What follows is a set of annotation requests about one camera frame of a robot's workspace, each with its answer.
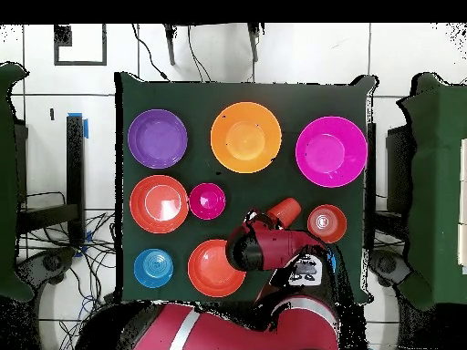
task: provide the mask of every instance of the dark green tabletop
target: dark green tabletop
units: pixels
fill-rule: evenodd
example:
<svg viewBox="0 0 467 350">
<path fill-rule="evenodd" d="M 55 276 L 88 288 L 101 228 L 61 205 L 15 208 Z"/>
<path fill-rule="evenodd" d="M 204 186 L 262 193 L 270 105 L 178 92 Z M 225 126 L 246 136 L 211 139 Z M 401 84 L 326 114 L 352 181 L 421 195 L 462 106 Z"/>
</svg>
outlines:
<svg viewBox="0 0 467 350">
<path fill-rule="evenodd" d="M 287 84 L 220 84 L 195 82 L 142 82 L 121 73 L 123 103 L 123 299 L 217 301 L 199 293 L 187 274 L 192 251 L 209 239 L 226 239 L 252 208 L 268 210 L 279 201 L 294 197 L 302 213 L 293 229 L 305 229 L 306 219 L 317 205 L 337 205 L 347 216 L 348 230 L 338 246 L 346 262 L 355 300 L 364 303 L 360 289 L 363 226 L 363 173 L 342 188 L 327 189 L 307 180 L 295 160 L 298 135 L 312 120 L 324 116 L 350 119 L 366 133 L 367 94 L 375 87 L 374 77 L 360 77 L 352 86 Z M 283 133 L 275 160 L 252 174 L 235 173 L 214 157 L 210 144 L 211 126 L 227 106 L 240 101 L 259 103 L 275 114 Z M 132 120 L 141 112 L 163 108 L 177 115 L 188 131 L 188 149 L 183 158 L 166 170 L 151 170 L 131 155 L 127 133 Z M 215 220 L 203 221 L 188 214 L 185 222 L 167 234 L 152 234 L 136 224 L 130 214 L 131 191 L 143 178 L 166 174 L 177 179 L 189 194 L 201 182 L 214 182 L 226 194 L 227 205 Z M 174 264 L 171 280 L 159 289 L 142 286 L 133 275 L 138 254 L 149 248 L 167 251 Z M 248 273 L 244 283 L 225 301 L 253 301 L 271 273 Z"/>
</svg>

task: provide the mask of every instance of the orange plate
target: orange plate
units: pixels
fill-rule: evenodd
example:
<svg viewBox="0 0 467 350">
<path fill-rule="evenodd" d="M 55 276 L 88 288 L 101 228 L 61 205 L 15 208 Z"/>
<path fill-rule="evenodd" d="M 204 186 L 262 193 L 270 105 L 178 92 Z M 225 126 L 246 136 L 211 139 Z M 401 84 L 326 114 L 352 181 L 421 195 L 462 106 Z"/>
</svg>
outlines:
<svg viewBox="0 0 467 350">
<path fill-rule="evenodd" d="M 225 168 L 254 173 L 267 167 L 281 146 L 279 122 L 264 106 L 235 103 L 217 116 L 211 128 L 211 148 Z"/>
<path fill-rule="evenodd" d="M 246 273 L 235 270 L 225 256 L 226 241 L 202 242 L 188 261 L 188 276 L 200 293 L 222 297 L 234 293 L 242 285 Z"/>
<path fill-rule="evenodd" d="M 149 176 L 133 189 L 130 212 L 143 230 L 171 232 L 184 222 L 188 214 L 188 196 L 176 179 L 163 175 Z"/>
</svg>

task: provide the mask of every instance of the floor tile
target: floor tile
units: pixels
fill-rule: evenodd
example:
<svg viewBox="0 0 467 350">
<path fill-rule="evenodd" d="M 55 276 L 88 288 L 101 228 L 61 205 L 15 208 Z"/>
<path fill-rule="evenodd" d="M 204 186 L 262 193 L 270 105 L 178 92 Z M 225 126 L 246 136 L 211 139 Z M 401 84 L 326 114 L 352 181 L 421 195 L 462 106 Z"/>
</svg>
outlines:
<svg viewBox="0 0 467 350">
<path fill-rule="evenodd" d="M 368 347 L 370 347 L 373 350 L 396 350 L 396 346 L 394 345 L 384 345 L 384 344 L 369 344 Z"/>
<path fill-rule="evenodd" d="M 256 82 L 348 84 L 368 73 L 368 36 L 368 23 L 267 23 Z"/>
<path fill-rule="evenodd" d="M 86 218 L 90 219 L 100 215 L 102 211 L 86 211 Z M 87 231 L 95 230 L 98 226 L 99 219 L 91 221 L 87 226 Z M 104 226 L 100 227 L 94 235 L 96 242 L 112 242 L 109 224 L 113 220 L 107 221 Z M 98 277 L 102 286 L 101 300 L 104 295 L 112 293 L 115 290 L 115 255 L 99 254 L 97 248 L 90 247 L 87 254 L 92 260 L 94 270 L 97 270 Z M 99 262 L 103 259 L 103 264 L 99 268 Z M 86 263 L 85 257 L 74 257 L 71 268 L 75 271 L 79 278 L 79 288 L 83 295 L 91 295 L 91 291 L 96 296 L 95 279 L 89 278 L 90 270 Z M 39 318 L 41 319 L 78 319 L 86 316 L 85 312 L 81 312 L 83 298 L 78 290 L 78 280 L 75 275 L 68 270 L 65 274 L 65 279 L 57 285 L 48 284 L 44 289 L 39 308 Z"/>
<path fill-rule="evenodd" d="M 66 195 L 68 113 L 82 113 L 88 120 L 88 138 L 84 139 L 86 208 L 111 208 L 115 205 L 114 97 L 26 96 L 27 192 L 57 190 Z"/>
<path fill-rule="evenodd" d="M 376 192 L 388 195 L 388 130 L 405 125 L 404 114 L 396 104 L 399 98 L 373 98 L 373 122 L 376 123 Z M 377 210 L 386 209 L 386 199 L 377 197 Z"/>
<path fill-rule="evenodd" d="M 467 77 L 465 24 L 372 23 L 370 74 L 375 95 L 408 96 L 412 78 L 424 71 L 459 83 Z"/>
<path fill-rule="evenodd" d="M 23 64 L 23 26 L 0 25 L 0 63 Z M 13 86 L 13 94 L 23 93 L 23 81 Z"/>
<path fill-rule="evenodd" d="M 62 321 L 62 323 L 70 333 L 77 331 L 76 322 Z M 39 321 L 39 336 L 42 350 L 59 350 L 60 347 L 67 346 L 67 334 L 60 327 L 59 321 Z"/>
<path fill-rule="evenodd" d="M 398 322 L 398 299 L 395 296 L 386 294 L 383 290 L 383 287 L 379 284 L 377 284 L 377 286 L 370 290 L 370 293 L 374 297 L 373 302 L 371 302 L 370 304 L 365 304 L 363 307 L 367 323 Z"/>
<path fill-rule="evenodd" d="M 372 271 L 368 270 L 367 276 L 367 289 L 368 292 L 376 296 L 377 294 L 382 293 L 384 296 L 395 297 L 396 293 L 392 287 L 383 287 L 378 283 L 378 277 Z"/>
<path fill-rule="evenodd" d="M 367 340 L 369 345 L 388 345 L 396 347 L 399 324 L 367 323 Z"/>
<path fill-rule="evenodd" d="M 175 66 L 171 66 L 162 24 L 140 25 L 140 39 L 152 53 L 154 65 L 170 80 L 200 80 L 200 75 L 188 44 L 188 27 L 178 26 L 173 39 Z M 206 68 L 211 80 L 218 82 L 245 82 L 252 71 L 252 50 L 246 23 L 216 26 L 194 26 L 191 30 L 192 49 Z M 205 80 L 208 77 L 202 71 Z M 140 45 L 140 78 L 163 80 L 150 64 L 144 45 Z"/>
<path fill-rule="evenodd" d="M 87 36 L 86 28 L 81 26 L 73 31 L 80 46 L 81 40 L 88 40 L 96 46 L 101 36 Z M 54 27 L 52 25 L 33 25 L 25 27 L 25 67 L 30 72 L 26 80 L 27 94 L 109 94 L 115 93 L 114 72 L 138 72 L 138 44 L 132 33 L 131 25 L 107 25 L 107 65 L 106 66 L 55 66 Z M 70 47 L 69 57 L 86 60 Z"/>
</svg>

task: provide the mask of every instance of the plate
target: plate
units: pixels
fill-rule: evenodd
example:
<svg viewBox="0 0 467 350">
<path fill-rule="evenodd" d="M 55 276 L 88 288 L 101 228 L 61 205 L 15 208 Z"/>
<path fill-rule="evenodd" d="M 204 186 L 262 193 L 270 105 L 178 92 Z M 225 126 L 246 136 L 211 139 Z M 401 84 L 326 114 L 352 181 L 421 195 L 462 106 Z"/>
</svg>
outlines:
<svg viewBox="0 0 467 350">
<path fill-rule="evenodd" d="M 281 128 L 274 114 L 254 102 L 224 109 L 211 128 L 215 158 L 228 170 L 254 173 L 267 167 L 281 146 Z"/>
<path fill-rule="evenodd" d="M 196 217 L 211 220 L 218 217 L 225 208 L 223 190 L 211 182 L 203 182 L 190 193 L 190 209 Z"/>
<path fill-rule="evenodd" d="M 342 187 L 356 179 L 367 161 L 364 134 L 341 117 L 309 123 L 296 142 L 296 163 L 307 179 L 326 188 Z"/>
<path fill-rule="evenodd" d="M 143 230 L 172 232 L 186 219 L 188 196 L 176 179 L 164 175 L 149 176 L 133 189 L 130 212 Z"/>
<path fill-rule="evenodd" d="M 143 251 L 135 259 L 134 274 L 138 282 L 145 287 L 162 287 L 173 274 L 171 256 L 159 249 Z"/>
<path fill-rule="evenodd" d="M 188 261 L 188 276 L 200 293 L 223 297 L 234 293 L 246 273 L 235 270 L 225 256 L 227 241 L 215 239 L 201 243 Z"/>
<path fill-rule="evenodd" d="M 128 131 L 133 157 L 152 169 L 165 169 L 183 156 L 188 135 L 182 121 L 167 110 L 153 109 L 139 114 Z"/>
</svg>

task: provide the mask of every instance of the bowl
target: bowl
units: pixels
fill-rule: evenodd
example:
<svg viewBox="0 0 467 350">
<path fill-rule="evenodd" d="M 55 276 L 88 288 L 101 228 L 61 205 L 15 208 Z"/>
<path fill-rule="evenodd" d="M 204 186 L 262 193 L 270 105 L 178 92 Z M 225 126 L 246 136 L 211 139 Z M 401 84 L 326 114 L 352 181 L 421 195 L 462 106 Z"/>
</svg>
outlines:
<svg viewBox="0 0 467 350">
<path fill-rule="evenodd" d="M 139 114 L 128 131 L 133 157 L 152 169 L 165 169 L 183 156 L 188 135 L 182 121 L 167 110 L 153 109 Z"/>
<path fill-rule="evenodd" d="M 228 170 L 254 173 L 277 156 L 282 133 L 274 114 L 254 102 L 239 102 L 224 109 L 211 128 L 215 158 Z"/>
<path fill-rule="evenodd" d="M 145 287 L 162 287 L 173 274 L 171 256 L 159 249 L 143 251 L 135 259 L 134 274 L 138 282 Z"/>
<path fill-rule="evenodd" d="M 323 242 L 337 242 L 344 236 L 347 219 L 343 211 L 334 205 L 320 205 L 308 216 L 308 230 Z"/>
<path fill-rule="evenodd" d="M 211 182 L 203 182 L 193 188 L 190 193 L 190 209 L 192 213 L 203 220 L 218 217 L 225 208 L 223 190 Z"/>
<path fill-rule="evenodd" d="M 341 117 L 323 117 L 309 123 L 296 142 L 296 163 L 316 185 L 342 187 L 356 179 L 367 162 L 362 131 Z"/>
</svg>

